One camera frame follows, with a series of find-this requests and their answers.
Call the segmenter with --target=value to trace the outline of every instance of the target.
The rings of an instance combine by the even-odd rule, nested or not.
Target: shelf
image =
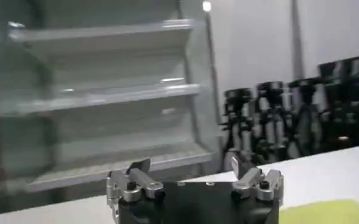
[[[10,38],[35,53],[48,56],[183,46],[192,28],[193,20],[175,19],[132,26],[14,30]]]
[[[131,88],[113,88],[87,91],[87,93],[69,93],[69,96],[53,100],[36,100],[18,105],[18,113],[38,113],[72,108],[92,107],[113,103],[133,102],[174,96],[187,96],[199,93],[199,85],[144,86]]]
[[[27,191],[37,192],[75,184],[103,180],[112,170],[125,171],[132,162],[150,158],[151,171],[205,163],[212,152],[193,142],[165,145],[153,149],[130,150],[102,158],[86,159],[75,164],[58,166],[27,185]]]

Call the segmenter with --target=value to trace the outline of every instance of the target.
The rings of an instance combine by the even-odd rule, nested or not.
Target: white table
[[[285,176],[283,207],[335,199],[359,201],[359,147],[261,166]],[[189,181],[235,181],[233,172]],[[114,224],[106,197],[98,196],[0,215],[0,224]]]

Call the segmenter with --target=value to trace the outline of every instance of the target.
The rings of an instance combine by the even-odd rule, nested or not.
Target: silver metal bracket
[[[262,201],[283,199],[283,175],[278,170],[270,170],[266,178],[257,185],[257,198]]]
[[[253,167],[248,170],[242,179],[232,183],[233,191],[239,193],[241,198],[250,197],[252,189],[264,177],[261,169]]]
[[[242,179],[233,182],[233,191],[240,194],[241,198],[248,198],[252,192],[256,198],[262,201],[279,199],[282,205],[283,199],[283,175],[278,170],[270,170],[265,176],[259,168],[251,168]]]
[[[158,195],[163,192],[162,183],[154,181],[139,169],[131,169],[129,171],[129,178],[145,190],[147,198],[157,199]]]
[[[113,210],[113,218],[118,223],[118,202],[123,199],[127,202],[135,202],[141,199],[142,189],[145,196],[150,199],[159,199],[164,192],[163,184],[154,181],[146,174],[149,171],[151,161],[135,162],[130,165],[126,174],[121,171],[112,171],[106,178],[107,205]]]

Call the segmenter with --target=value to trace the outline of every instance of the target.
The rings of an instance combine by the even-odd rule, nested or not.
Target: shelving unit
[[[52,100],[38,100],[19,105],[19,114],[72,108],[93,107],[112,103],[133,102],[174,96],[187,96],[199,93],[199,85],[143,86],[134,88],[99,89],[87,93],[70,94]]]
[[[24,190],[99,181],[145,158],[152,170],[217,171],[216,90],[202,1],[5,6],[12,21],[5,44],[18,51],[15,58],[25,54],[33,62],[0,76],[12,77],[0,79],[0,117],[13,120],[0,128],[4,162],[14,165],[20,150],[14,166],[34,157],[42,164],[35,164],[38,175],[23,176]],[[14,87],[11,80],[23,83]],[[13,122],[23,133],[12,135]],[[39,152],[29,153],[34,148]]]
[[[192,19],[162,23],[80,29],[14,30],[10,38],[39,54],[61,55],[130,49],[181,47],[193,29]]]
[[[111,170],[125,171],[133,161],[150,158],[151,171],[211,161],[213,154],[193,142],[163,145],[159,148],[130,150],[59,165],[27,185],[36,192],[75,184],[103,180]]]

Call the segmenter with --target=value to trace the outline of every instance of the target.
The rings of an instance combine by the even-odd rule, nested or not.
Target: wall
[[[220,105],[227,89],[293,78],[291,0],[211,0]]]
[[[304,68],[359,56],[359,0],[298,0]]]

